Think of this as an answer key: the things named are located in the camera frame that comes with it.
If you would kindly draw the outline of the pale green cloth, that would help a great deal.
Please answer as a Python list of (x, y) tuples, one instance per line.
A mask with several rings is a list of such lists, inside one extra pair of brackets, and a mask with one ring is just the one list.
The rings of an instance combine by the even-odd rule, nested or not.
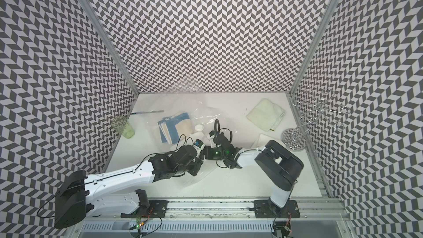
[(268, 99), (262, 99), (248, 114), (247, 119), (264, 132), (275, 131), (286, 111)]

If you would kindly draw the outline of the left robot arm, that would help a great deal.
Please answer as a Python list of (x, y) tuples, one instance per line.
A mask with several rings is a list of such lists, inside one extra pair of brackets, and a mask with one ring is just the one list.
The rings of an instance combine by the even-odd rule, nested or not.
[(76, 171), (66, 177), (55, 196), (54, 227), (71, 227), (87, 216), (116, 210), (122, 218), (153, 214), (141, 186), (188, 173), (197, 176), (203, 160), (192, 145), (147, 155), (138, 165), (105, 174)]

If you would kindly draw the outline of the clear plastic vacuum bag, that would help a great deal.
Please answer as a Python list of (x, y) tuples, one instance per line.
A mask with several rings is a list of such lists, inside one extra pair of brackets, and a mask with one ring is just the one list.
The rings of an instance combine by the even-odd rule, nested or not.
[(194, 146), (199, 154), (212, 146), (210, 132), (220, 128), (228, 139), (237, 133), (235, 119), (224, 112), (223, 99), (218, 94), (150, 94), (139, 98), (144, 114), (146, 134), (157, 152), (170, 152), (180, 147)]

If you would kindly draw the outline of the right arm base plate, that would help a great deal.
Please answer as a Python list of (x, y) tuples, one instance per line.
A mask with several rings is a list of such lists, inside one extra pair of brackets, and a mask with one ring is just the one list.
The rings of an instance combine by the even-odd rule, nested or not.
[(251, 211), (256, 218), (300, 218), (300, 212), (295, 200), (289, 199), (283, 208), (279, 208), (271, 200), (255, 200)]

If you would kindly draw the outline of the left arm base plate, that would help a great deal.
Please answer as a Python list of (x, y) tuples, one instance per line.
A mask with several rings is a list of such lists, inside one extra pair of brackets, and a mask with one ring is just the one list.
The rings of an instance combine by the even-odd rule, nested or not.
[(129, 213), (129, 214), (121, 213), (120, 218), (123, 218), (123, 219), (148, 218), (148, 217), (164, 218), (166, 215), (168, 204), (169, 202), (164, 199), (153, 200), (149, 203), (149, 206), (139, 205), (139, 207), (132, 213)]

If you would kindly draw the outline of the white towel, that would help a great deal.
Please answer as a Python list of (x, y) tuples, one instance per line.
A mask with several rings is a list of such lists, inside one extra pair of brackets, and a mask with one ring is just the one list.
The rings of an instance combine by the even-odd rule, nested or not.
[(264, 147), (269, 141), (272, 141), (272, 140), (274, 140), (273, 137), (270, 137), (266, 134), (260, 134), (258, 138), (251, 145), (251, 148), (254, 149), (254, 148)]
[(194, 142), (198, 139), (198, 140), (202, 141), (203, 144), (211, 146), (209, 134), (204, 134), (203, 132), (196, 132), (196, 133), (189, 135), (189, 138), (192, 138)]

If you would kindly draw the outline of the blue and cream towel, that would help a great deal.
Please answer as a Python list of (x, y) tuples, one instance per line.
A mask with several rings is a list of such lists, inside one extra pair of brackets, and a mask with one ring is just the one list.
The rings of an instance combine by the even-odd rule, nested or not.
[(160, 139), (162, 143), (176, 144), (181, 135), (193, 133), (192, 122), (187, 112), (165, 117), (158, 122)]

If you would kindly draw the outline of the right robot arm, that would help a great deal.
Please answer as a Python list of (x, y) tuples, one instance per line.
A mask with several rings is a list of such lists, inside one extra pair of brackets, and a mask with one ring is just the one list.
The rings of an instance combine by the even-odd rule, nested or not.
[(202, 160), (222, 162), (225, 169), (243, 169), (258, 166), (274, 184), (270, 195), (270, 205), (282, 209), (291, 196), (304, 163), (291, 151), (275, 140), (270, 140), (259, 148), (238, 148), (232, 144), (232, 134), (226, 137), (221, 131), (211, 131), (209, 144), (196, 139), (193, 146), (199, 150)]

